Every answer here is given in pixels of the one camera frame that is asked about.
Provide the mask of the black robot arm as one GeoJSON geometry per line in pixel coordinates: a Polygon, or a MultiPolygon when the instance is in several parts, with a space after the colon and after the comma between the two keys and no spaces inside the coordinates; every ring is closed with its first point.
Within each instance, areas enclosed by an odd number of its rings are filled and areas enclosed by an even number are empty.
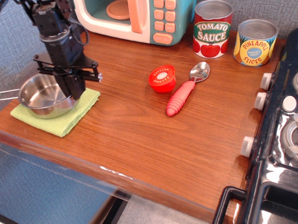
{"type": "Polygon", "coordinates": [[[0,0],[0,89],[38,68],[77,100],[85,81],[100,82],[97,63],[83,53],[86,33],[68,0],[0,0]]]}

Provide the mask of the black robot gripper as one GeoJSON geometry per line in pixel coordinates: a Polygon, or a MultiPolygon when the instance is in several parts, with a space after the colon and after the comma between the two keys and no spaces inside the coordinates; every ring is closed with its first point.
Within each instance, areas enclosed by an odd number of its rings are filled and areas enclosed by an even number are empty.
{"type": "Polygon", "coordinates": [[[67,28],[54,36],[40,35],[40,40],[45,44],[47,52],[34,55],[33,60],[37,62],[41,73],[53,74],[54,68],[61,75],[55,75],[58,86],[66,97],[72,96],[79,100],[85,91],[85,80],[101,82],[102,74],[98,71],[98,63],[84,54],[85,42],[81,34],[86,30],[81,28],[67,28]]]}

